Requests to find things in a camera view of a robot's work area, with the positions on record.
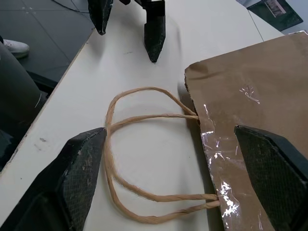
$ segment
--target floor tile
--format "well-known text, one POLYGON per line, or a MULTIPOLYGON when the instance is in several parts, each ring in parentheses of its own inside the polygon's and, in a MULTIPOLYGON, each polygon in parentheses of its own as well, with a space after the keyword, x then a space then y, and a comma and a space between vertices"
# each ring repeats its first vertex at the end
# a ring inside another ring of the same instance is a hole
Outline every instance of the floor tile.
POLYGON ((94 25, 81 13, 73 11, 36 11, 34 15, 52 40, 72 61, 87 41, 94 25))
POLYGON ((47 69, 42 73, 42 76, 49 78, 49 79, 54 79, 55 76, 58 76, 60 78, 57 80, 57 82, 59 82, 68 67, 69 65, 47 69))
MULTIPOLYGON (((4 39, 25 42, 30 46, 29 56, 19 60, 28 71, 43 75, 47 70, 70 64, 69 59, 29 12, 0 11, 0 31, 4 39)), ((61 77, 50 76, 56 81, 61 77)))
POLYGON ((0 11, 25 10, 22 0, 0 0, 0 11))
POLYGON ((88 0, 72 0, 72 2, 80 11, 88 12, 88 0))
MULTIPOLYGON (((66 11, 67 9, 63 6, 58 5, 52 0, 22 0, 24 4, 31 10, 58 10, 58 11, 66 11)), ((73 5, 71 0, 56 0, 64 6, 72 8, 76 10, 76 7, 73 5)))
POLYGON ((86 17, 90 22, 92 22, 92 21, 91 21, 91 18, 90 18, 90 14, 88 14, 88 13, 82 13, 82 15, 83 15, 84 17, 86 17))

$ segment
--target black cable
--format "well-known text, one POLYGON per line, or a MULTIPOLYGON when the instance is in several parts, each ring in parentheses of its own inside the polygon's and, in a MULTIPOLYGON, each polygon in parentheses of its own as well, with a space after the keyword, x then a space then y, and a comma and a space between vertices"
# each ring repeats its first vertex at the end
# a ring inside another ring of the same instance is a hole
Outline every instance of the black cable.
POLYGON ((64 6, 64 5, 62 5, 61 3, 59 3, 59 2, 57 2, 56 0, 52 0, 54 3, 57 3, 58 5, 60 5, 60 6, 62 6, 62 7, 64 7, 64 8, 66 8, 66 9, 68 9, 68 10, 71 10, 71 11, 75 11, 75 12, 78 12, 78 13, 89 13, 89 12, 83 12, 83 11, 80 11, 80 10, 74 10, 74 9, 72 9, 72 8, 69 8, 69 7, 67 7, 67 6, 64 6))

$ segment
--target gray floor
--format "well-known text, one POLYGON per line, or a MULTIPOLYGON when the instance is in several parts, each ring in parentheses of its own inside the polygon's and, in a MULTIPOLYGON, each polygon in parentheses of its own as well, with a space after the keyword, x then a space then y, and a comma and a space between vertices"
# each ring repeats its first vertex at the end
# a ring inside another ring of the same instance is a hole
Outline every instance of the gray floor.
MULTIPOLYGON (((57 0, 82 12, 87 0, 57 0)), ((27 71, 59 81, 86 42, 93 23, 89 14, 70 11, 52 0, 0 0, 0 35, 30 46, 20 63, 27 71)))

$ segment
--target black plastic part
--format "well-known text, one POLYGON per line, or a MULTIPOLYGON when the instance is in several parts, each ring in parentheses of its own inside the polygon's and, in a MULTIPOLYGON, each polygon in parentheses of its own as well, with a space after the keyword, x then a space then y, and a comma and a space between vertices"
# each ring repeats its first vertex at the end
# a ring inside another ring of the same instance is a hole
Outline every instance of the black plastic part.
POLYGON ((35 178, 0 231, 82 231, 94 191, 106 130, 70 139, 35 178))
POLYGON ((147 1, 144 45, 151 62, 156 63, 166 38, 165 1, 147 1))
POLYGON ((88 0, 90 18, 100 35, 106 33, 113 0, 88 0))
POLYGON ((144 25, 144 45, 152 63, 156 63, 166 38, 165 17, 156 17, 144 25))
MULTIPOLYGON (((166 38, 165 0, 135 0, 146 10, 144 25, 144 45, 151 62, 156 63, 166 38)), ((120 0, 125 5, 130 0, 120 0)), ((88 0, 89 13, 98 33, 104 35, 109 20, 113 0, 88 0)))
POLYGON ((308 160, 284 137, 235 127, 252 186, 277 231, 308 230, 308 160))
POLYGON ((123 3, 124 5, 130 4, 130 0, 120 0, 120 2, 123 3))

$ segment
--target paper bag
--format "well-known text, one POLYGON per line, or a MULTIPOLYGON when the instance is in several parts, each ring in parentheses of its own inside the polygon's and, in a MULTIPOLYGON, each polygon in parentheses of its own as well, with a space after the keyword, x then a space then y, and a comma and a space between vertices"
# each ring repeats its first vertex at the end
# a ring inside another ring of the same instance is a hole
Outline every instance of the paper bag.
POLYGON ((227 231, 272 231, 234 135, 236 125, 287 138, 308 157, 308 35, 290 34, 190 65, 186 85, 227 231))

